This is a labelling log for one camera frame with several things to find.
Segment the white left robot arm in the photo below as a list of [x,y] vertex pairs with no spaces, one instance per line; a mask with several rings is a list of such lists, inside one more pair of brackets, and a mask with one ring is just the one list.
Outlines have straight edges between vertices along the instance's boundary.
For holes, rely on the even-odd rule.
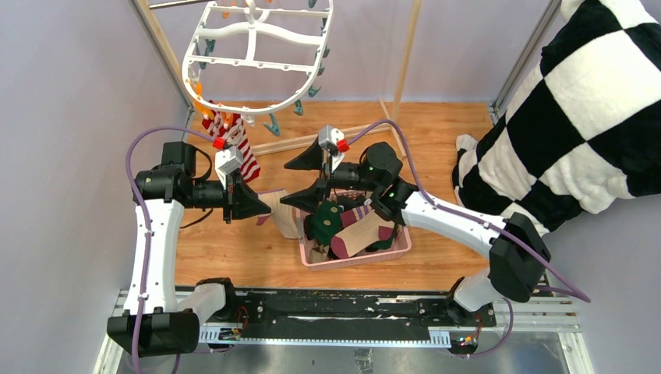
[[285,191],[254,192],[242,177],[238,148],[222,140],[216,148],[201,176],[195,172],[199,149],[185,142],[166,143],[159,165],[129,175],[137,222],[133,276],[123,312],[108,319],[107,334],[134,358],[193,352],[202,325],[212,317],[248,323],[249,314],[227,277],[202,280],[177,300],[175,257],[187,209],[221,209],[226,223],[272,219],[284,238],[302,237],[292,207],[280,202]]

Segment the cream purple striped sock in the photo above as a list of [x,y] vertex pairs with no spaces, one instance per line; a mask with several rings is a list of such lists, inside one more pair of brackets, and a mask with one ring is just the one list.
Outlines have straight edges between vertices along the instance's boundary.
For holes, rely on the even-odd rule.
[[300,239],[301,235],[294,218],[294,207],[281,202],[281,198],[287,195],[288,192],[285,189],[259,192],[260,201],[267,204],[271,212],[259,215],[256,225],[262,226],[271,219],[284,238]]
[[395,223],[386,221],[369,206],[359,206],[341,214],[343,228],[332,238],[330,249],[339,259],[347,259],[374,242],[391,238]]

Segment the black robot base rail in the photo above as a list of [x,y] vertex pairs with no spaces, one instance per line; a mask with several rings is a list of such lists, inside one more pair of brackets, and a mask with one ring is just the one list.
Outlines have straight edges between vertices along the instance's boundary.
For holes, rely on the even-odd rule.
[[496,326],[491,304],[454,323],[439,291],[237,288],[235,307],[212,316],[199,342],[356,348],[454,348]]

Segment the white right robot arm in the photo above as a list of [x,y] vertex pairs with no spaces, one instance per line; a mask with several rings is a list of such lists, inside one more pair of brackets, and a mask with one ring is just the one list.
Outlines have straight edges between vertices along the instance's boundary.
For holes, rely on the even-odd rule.
[[310,215],[320,212],[323,201],[335,189],[369,193],[367,207],[350,210],[343,229],[328,239],[334,258],[351,259],[388,239],[395,228],[421,228],[466,245],[489,261],[485,270],[462,277],[453,285],[445,304],[450,322],[465,325],[478,309],[500,298],[529,301],[550,253],[524,214],[503,218],[432,197],[400,177],[403,163],[388,143],[368,146],[357,163],[341,161],[347,148],[344,139],[337,146],[313,143],[285,163],[290,170],[319,173],[309,188],[281,199],[283,204]]

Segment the dark green sock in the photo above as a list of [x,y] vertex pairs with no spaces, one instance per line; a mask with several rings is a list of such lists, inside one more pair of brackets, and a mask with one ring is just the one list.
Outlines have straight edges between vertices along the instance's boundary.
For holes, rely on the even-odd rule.
[[332,238],[343,228],[341,214],[344,207],[335,202],[325,200],[305,217],[303,221],[304,234],[307,240],[315,240],[319,245],[329,246]]
[[398,239],[398,236],[395,235],[395,236],[393,236],[389,239],[374,242],[373,244],[369,245],[365,249],[365,251],[371,253],[371,252],[377,252],[377,251],[381,251],[381,250],[388,250],[397,241],[397,239]]

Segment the pink plastic basket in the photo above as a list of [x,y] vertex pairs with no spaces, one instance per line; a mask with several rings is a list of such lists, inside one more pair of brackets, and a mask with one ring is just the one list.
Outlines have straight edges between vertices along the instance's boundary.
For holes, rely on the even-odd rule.
[[340,191],[314,215],[295,210],[304,266],[330,270],[398,259],[411,249],[408,229],[382,221],[365,204],[367,197]]

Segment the argyle brown sock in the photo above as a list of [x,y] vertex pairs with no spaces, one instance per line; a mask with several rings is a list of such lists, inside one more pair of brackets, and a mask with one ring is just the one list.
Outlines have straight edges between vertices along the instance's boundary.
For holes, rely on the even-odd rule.
[[317,245],[311,248],[308,259],[309,263],[324,263],[329,260],[331,260],[331,247],[329,245]]

